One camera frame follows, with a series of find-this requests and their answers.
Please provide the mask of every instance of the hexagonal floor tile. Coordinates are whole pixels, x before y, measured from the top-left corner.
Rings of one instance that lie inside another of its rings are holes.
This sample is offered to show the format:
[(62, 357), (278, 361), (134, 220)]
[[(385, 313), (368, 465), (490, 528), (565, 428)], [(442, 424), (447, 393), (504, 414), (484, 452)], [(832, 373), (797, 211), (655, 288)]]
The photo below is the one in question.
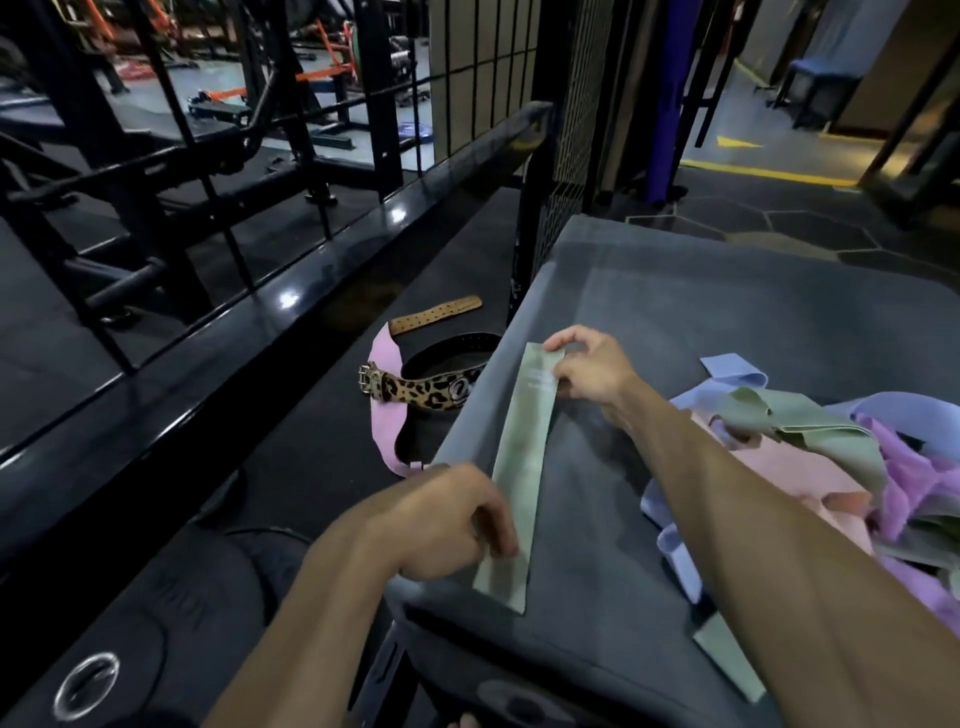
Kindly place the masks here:
[(626, 220), (630, 225), (641, 225), (644, 228), (653, 228), (667, 232), (677, 232), (681, 235), (693, 235), (694, 237), (704, 237), (708, 240), (723, 240), (723, 233), (712, 230), (706, 226), (695, 223), (692, 220), (686, 220), (676, 215), (657, 215), (654, 217), (628, 217)]
[(856, 253), (841, 253), (840, 260), (850, 265), (863, 268), (873, 268), (888, 273), (900, 273), (914, 278), (936, 280), (954, 291), (960, 293), (960, 277), (950, 271), (936, 268), (932, 265), (914, 260), (913, 258), (894, 255), (887, 251), (863, 251)]
[(803, 240), (784, 235), (782, 232), (734, 232), (727, 235), (727, 242), (731, 245), (747, 245), (777, 253), (839, 261), (837, 253), (804, 243)]
[(875, 250), (862, 228), (815, 212), (768, 212), (774, 231), (832, 251)]
[(677, 214), (687, 220), (722, 232), (768, 231), (767, 219), (759, 210), (720, 198), (681, 200)]

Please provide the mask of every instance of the belt buckle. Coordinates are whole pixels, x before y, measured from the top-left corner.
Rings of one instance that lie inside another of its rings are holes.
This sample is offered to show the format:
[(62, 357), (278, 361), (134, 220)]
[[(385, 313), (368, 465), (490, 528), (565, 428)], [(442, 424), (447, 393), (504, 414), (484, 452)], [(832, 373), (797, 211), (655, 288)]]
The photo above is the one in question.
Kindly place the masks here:
[(380, 391), (380, 377), (382, 374), (383, 373), (369, 361), (361, 365), (360, 371), (358, 372), (359, 377), (357, 378), (360, 391), (365, 395), (370, 395), (375, 400), (382, 400), (383, 395)]
[(358, 379), (360, 384), (360, 391), (365, 395), (371, 394), (372, 389), (370, 386), (370, 362), (360, 365), (360, 378)]

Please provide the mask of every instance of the leopard print belt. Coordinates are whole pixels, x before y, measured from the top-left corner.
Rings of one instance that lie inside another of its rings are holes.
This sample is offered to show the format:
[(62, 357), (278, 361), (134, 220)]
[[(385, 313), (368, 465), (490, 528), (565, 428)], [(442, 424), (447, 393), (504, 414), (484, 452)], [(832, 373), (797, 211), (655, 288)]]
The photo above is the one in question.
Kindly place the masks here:
[(433, 376), (423, 373), (454, 356), (492, 353), (499, 343), (499, 335), (485, 331), (451, 336), (411, 356), (403, 364), (400, 376), (367, 362), (360, 367), (360, 390), (380, 401), (402, 401), (423, 409), (457, 409), (467, 401), (487, 362)]

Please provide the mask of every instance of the person's right hand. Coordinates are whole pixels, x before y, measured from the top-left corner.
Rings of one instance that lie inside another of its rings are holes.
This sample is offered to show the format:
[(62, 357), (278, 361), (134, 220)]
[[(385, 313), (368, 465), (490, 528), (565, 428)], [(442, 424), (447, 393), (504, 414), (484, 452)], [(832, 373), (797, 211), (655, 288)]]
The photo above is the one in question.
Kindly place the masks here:
[(617, 424), (615, 406), (626, 389), (639, 381), (630, 359), (608, 333), (583, 326), (558, 331), (543, 342), (543, 349), (555, 352), (568, 344), (582, 344), (586, 350), (567, 352), (554, 367), (553, 374), (560, 380), (560, 396), (595, 401), (603, 407), (607, 418)]
[(378, 494), (371, 528), (391, 570), (414, 581), (447, 576), (487, 554), (519, 553), (510, 504), (475, 465), (435, 465)]

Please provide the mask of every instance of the orange strap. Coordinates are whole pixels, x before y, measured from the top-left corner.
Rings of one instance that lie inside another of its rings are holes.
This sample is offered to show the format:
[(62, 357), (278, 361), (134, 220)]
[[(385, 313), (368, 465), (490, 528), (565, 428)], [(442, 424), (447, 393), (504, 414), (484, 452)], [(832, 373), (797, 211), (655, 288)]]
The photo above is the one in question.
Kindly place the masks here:
[(448, 301), (428, 308), (420, 313), (412, 313), (409, 316), (399, 316), (390, 321), (390, 335), (396, 336), (405, 331), (412, 331), (415, 328), (425, 327), (427, 324), (433, 324), (442, 319), (448, 319), (450, 316), (456, 316), (459, 313), (472, 311), (483, 305), (479, 296), (465, 296), (456, 301)]

